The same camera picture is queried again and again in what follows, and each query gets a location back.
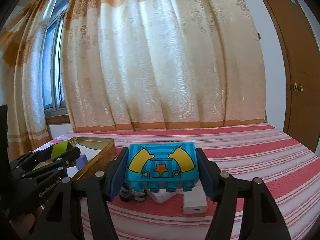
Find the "cream patterned curtain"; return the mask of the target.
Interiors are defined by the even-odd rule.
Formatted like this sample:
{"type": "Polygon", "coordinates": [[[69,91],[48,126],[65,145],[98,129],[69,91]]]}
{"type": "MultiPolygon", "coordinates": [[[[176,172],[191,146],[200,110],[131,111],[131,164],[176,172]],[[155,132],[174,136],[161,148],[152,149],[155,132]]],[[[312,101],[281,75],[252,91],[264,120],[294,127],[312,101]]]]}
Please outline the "cream patterned curtain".
{"type": "Polygon", "coordinates": [[[265,66],[245,0],[70,0],[61,56],[77,132],[265,122],[265,66]]]}

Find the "brown wooden door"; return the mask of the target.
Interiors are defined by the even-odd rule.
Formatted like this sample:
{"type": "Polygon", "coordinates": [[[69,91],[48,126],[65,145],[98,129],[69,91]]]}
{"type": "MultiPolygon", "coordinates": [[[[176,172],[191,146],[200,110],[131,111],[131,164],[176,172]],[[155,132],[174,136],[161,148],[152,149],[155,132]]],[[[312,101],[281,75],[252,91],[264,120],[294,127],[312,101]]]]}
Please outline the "brown wooden door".
{"type": "Polygon", "coordinates": [[[263,0],[279,38],[286,77],[284,132],[312,152],[319,141],[319,49],[298,0],[263,0]],[[304,90],[294,90],[294,83],[304,90]]]}

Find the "brass door knob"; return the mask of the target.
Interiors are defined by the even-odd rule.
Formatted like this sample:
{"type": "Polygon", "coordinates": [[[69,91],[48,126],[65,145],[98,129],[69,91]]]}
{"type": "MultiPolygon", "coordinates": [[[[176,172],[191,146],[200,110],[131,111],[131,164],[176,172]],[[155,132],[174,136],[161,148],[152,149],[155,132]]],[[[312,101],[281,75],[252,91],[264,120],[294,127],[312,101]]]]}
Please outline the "brass door knob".
{"type": "Polygon", "coordinates": [[[297,82],[294,83],[293,88],[297,92],[302,92],[304,90],[302,84],[297,82]]]}

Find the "gold metal tray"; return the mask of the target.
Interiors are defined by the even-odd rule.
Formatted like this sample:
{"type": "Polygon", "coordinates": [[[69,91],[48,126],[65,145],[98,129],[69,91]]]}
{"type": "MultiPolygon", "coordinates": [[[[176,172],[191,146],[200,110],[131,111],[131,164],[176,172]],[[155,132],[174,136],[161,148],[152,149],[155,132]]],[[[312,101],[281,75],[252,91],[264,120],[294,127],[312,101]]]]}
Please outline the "gold metal tray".
{"type": "Polygon", "coordinates": [[[36,151],[39,168],[62,167],[73,181],[89,178],[116,159],[117,153],[112,139],[95,137],[72,137],[56,142],[36,151]]]}

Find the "window with metal frame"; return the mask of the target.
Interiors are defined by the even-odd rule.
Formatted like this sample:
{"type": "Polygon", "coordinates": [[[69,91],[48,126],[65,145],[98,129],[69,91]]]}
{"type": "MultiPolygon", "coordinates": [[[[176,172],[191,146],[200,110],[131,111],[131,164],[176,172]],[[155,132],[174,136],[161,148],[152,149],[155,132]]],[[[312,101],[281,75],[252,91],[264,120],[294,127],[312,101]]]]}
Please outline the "window with metal frame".
{"type": "Polygon", "coordinates": [[[42,53],[42,100],[46,118],[67,114],[63,92],[61,42],[70,0],[57,0],[51,14],[42,53]]]}

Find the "left side cream curtain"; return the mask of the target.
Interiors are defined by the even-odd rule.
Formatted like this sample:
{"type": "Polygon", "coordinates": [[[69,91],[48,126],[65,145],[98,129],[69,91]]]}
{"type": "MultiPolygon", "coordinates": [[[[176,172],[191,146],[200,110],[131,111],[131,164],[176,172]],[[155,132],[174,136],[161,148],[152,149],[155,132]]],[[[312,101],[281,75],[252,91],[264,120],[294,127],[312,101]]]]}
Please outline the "left side cream curtain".
{"type": "Polygon", "coordinates": [[[42,49],[57,0],[33,0],[1,30],[1,104],[8,107],[9,160],[49,141],[42,99],[42,49]]]}

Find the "white charger adapter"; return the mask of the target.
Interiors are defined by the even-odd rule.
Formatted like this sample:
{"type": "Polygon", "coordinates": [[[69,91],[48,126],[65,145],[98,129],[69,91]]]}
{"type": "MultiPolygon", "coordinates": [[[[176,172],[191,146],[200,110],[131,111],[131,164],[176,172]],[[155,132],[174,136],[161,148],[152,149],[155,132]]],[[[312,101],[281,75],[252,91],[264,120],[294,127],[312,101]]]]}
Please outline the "white charger adapter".
{"type": "Polygon", "coordinates": [[[205,213],[207,209],[207,197],[199,180],[191,191],[186,191],[183,193],[183,213],[205,213]]]}

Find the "black patterned round object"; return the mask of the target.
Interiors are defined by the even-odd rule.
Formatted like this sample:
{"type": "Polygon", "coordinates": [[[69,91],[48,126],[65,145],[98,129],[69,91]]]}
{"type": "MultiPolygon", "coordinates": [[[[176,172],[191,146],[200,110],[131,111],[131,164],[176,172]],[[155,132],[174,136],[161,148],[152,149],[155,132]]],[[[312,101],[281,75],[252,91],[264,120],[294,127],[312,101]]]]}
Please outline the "black patterned round object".
{"type": "Polygon", "coordinates": [[[144,190],[143,192],[138,192],[132,189],[127,182],[123,182],[120,192],[119,198],[121,201],[127,203],[130,201],[138,201],[143,202],[146,200],[147,192],[144,190]]]}

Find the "green toy brick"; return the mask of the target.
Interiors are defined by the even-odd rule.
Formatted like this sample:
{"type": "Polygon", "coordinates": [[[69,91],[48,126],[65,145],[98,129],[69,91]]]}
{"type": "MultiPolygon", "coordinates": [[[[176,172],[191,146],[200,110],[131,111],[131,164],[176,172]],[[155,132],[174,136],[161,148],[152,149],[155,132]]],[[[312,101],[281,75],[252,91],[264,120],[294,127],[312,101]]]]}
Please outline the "green toy brick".
{"type": "Polygon", "coordinates": [[[54,144],[52,147],[52,152],[50,159],[54,160],[58,158],[60,155],[64,154],[67,151],[68,141],[63,141],[57,144],[54,144]]]}

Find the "red striped tablecloth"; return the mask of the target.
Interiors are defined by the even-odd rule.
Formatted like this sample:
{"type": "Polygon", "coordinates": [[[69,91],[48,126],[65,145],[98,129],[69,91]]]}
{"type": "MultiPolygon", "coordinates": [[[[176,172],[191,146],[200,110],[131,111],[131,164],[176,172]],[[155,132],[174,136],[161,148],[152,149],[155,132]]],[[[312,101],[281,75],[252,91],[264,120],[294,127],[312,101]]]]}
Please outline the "red striped tablecloth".
{"type": "MultiPolygon", "coordinates": [[[[261,178],[277,202],[292,239],[306,239],[319,217],[319,157],[269,124],[148,132],[90,132],[110,138],[117,151],[131,144],[193,142],[209,160],[235,178],[261,178]]],[[[204,239],[216,208],[185,215],[183,196],[158,204],[110,202],[120,239],[204,239]]]]}

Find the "blue toy brick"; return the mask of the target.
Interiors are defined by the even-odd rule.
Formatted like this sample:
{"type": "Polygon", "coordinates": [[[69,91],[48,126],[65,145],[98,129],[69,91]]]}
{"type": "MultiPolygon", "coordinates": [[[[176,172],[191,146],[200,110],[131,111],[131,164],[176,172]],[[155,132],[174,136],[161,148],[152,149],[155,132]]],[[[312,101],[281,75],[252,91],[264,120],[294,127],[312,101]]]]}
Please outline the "blue toy brick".
{"type": "Polygon", "coordinates": [[[137,192],[191,191],[199,179],[192,142],[129,146],[125,182],[137,192]]]}

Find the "purple toy cube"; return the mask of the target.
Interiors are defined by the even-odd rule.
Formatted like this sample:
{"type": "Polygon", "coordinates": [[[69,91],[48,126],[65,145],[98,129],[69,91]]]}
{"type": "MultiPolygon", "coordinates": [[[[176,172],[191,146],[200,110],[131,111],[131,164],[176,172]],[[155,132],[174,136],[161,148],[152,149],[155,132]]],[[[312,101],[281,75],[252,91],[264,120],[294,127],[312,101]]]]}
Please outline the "purple toy cube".
{"type": "Polygon", "coordinates": [[[81,154],[80,157],[76,160],[76,169],[81,170],[88,163],[87,157],[85,154],[81,154]]]}

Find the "white paper tray liner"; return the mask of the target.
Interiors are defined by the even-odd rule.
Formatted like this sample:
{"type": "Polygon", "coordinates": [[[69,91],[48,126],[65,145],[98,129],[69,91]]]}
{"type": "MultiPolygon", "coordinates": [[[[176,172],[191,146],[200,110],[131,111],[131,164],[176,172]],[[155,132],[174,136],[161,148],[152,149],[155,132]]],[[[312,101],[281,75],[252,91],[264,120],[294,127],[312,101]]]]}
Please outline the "white paper tray liner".
{"type": "Polygon", "coordinates": [[[75,165],[67,168],[67,174],[73,178],[79,171],[84,171],[84,168],[94,165],[97,161],[96,158],[101,150],[95,148],[89,148],[77,143],[75,145],[80,149],[80,157],[76,159],[75,165]]]}

